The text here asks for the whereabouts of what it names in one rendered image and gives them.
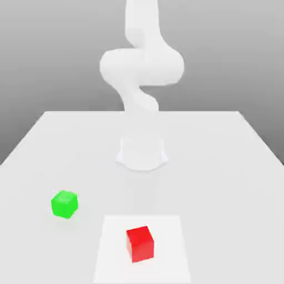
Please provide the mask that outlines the small red cube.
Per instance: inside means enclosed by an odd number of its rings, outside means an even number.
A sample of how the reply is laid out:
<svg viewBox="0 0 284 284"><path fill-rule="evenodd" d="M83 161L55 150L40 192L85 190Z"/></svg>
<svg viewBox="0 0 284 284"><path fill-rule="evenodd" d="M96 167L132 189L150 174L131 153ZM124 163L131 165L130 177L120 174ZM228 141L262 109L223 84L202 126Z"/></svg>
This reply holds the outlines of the small red cube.
<svg viewBox="0 0 284 284"><path fill-rule="evenodd" d="M132 263L154 257L154 239L147 226L126 231L126 248Z"/></svg>

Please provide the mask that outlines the small green cube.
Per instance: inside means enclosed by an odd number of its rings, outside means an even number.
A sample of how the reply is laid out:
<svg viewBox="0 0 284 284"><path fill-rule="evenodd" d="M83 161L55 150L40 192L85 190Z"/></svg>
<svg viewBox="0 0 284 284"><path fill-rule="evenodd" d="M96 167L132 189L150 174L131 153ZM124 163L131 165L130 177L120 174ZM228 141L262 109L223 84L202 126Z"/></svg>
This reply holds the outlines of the small green cube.
<svg viewBox="0 0 284 284"><path fill-rule="evenodd" d="M78 209L77 194L61 190L51 199L51 207L53 215L69 219Z"/></svg>

